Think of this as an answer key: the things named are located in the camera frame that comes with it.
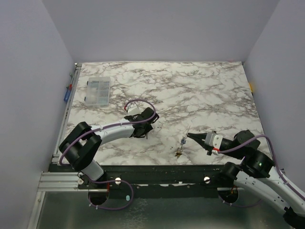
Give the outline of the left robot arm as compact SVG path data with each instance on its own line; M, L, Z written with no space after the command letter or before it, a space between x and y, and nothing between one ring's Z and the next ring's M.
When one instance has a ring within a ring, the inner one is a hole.
M86 122L80 122L59 145L64 158L76 172L82 172L89 178L94 188L105 184L104 170L94 157L98 148L121 138L144 138L153 130L152 124L159 115L147 107L140 114L128 115L119 122L93 129Z

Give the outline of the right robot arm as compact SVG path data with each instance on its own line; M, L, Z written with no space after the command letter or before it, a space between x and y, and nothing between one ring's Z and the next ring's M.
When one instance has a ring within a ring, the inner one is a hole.
M269 157L258 149L259 138L265 138L270 150L273 150L267 136L255 136L249 130L243 130L233 140L226 139L215 131L188 133L187 137L197 142L208 155L222 154L241 161L239 165L232 162L224 165L219 174L223 186L234 184L246 189L277 209L292 228L305 227L304 191L279 169L274 153Z

